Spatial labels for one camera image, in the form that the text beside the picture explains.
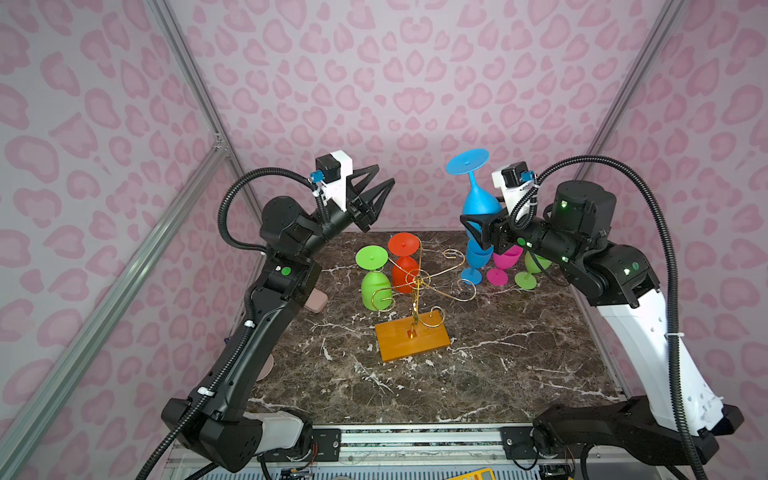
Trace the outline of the blue wine glass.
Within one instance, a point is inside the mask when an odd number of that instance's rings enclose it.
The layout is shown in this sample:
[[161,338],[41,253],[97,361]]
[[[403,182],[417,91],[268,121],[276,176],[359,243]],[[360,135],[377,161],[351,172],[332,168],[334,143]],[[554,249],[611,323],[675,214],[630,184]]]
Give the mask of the blue wine glass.
[[450,175],[467,175],[470,181],[470,191],[464,201],[463,215],[497,214],[502,206],[495,196],[484,190],[478,184],[475,172],[490,159],[490,153],[485,149],[472,149],[453,157],[446,165]]
[[492,255],[493,247],[483,249],[474,238],[470,238],[465,253],[468,267],[462,270],[461,279],[479,285],[483,279],[481,269],[490,261]]

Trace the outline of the blue wine glass front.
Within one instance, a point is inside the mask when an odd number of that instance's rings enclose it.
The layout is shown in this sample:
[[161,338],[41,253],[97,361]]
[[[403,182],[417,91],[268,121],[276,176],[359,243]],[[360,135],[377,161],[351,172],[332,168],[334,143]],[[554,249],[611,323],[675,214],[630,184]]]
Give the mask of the blue wine glass front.
[[463,215],[497,214],[502,206],[495,196],[484,190],[478,184],[475,172],[490,159],[490,153],[485,149],[472,149],[453,157],[446,165],[450,175],[467,175],[470,181],[470,191],[464,201]]

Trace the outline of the magenta wine glass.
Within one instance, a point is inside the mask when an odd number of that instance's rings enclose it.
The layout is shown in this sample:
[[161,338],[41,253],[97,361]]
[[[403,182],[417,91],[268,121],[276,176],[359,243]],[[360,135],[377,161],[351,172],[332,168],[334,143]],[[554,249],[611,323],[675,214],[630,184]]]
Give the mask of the magenta wine glass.
[[494,267],[487,272],[487,280],[495,286],[508,284],[509,275],[507,271],[517,264],[523,253],[524,250],[519,245],[514,245],[502,254],[494,253],[492,255]]

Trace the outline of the green wine glass front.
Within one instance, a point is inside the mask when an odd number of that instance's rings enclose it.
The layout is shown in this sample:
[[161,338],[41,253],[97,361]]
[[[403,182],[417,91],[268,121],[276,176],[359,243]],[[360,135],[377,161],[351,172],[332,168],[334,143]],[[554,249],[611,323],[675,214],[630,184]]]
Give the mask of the green wine glass front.
[[524,269],[518,272],[514,278],[516,285],[523,290],[533,290],[537,286],[536,274],[545,272],[550,265],[550,260],[526,252]]

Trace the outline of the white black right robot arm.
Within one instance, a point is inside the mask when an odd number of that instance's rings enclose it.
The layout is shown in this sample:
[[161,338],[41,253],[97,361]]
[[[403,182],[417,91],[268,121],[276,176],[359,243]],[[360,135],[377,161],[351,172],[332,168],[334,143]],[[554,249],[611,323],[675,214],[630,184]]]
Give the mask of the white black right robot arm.
[[608,322],[635,369],[644,392],[602,407],[552,406],[534,421],[538,451],[548,455],[572,444],[614,446],[647,465],[702,464],[719,449],[718,437],[733,434],[744,418],[725,404],[703,379],[686,347],[679,348],[679,377],[685,424],[693,445],[686,449],[674,419],[670,392],[667,311],[671,298],[645,255],[615,244],[607,234],[616,205],[614,194],[580,180],[561,183],[551,212],[522,230],[509,214],[514,200],[527,191],[518,185],[505,200],[472,186],[461,221],[481,249],[504,253],[513,246],[559,265],[568,283],[579,290]]

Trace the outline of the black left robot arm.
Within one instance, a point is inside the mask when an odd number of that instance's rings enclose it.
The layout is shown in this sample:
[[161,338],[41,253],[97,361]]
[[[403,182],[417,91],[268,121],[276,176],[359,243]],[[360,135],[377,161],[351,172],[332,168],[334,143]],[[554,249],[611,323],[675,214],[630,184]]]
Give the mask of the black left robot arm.
[[[376,165],[340,171],[338,161],[323,156],[309,176],[264,167],[240,177],[225,194],[218,229],[229,245],[264,254],[259,277],[244,293],[244,316],[205,378],[185,398],[172,398],[161,417],[169,432],[138,473],[148,478],[175,441],[208,459],[202,474],[221,467],[243,469],[252,458],[278,451],[302,459],[312,450],[312,421],[294,410],[247,415],[246,407],[259,373],[283,332],[304,308],[321,267],[318,253],[348,226],[367,231],[381,213],[395,185],[388,179],[370,184]],[[228,213],[236,195],[250,182],[280,176],[310,189],[317,208],[307,213],[290,196],[272,198],[263,210],[263,244],[236,240],[228,230]]]

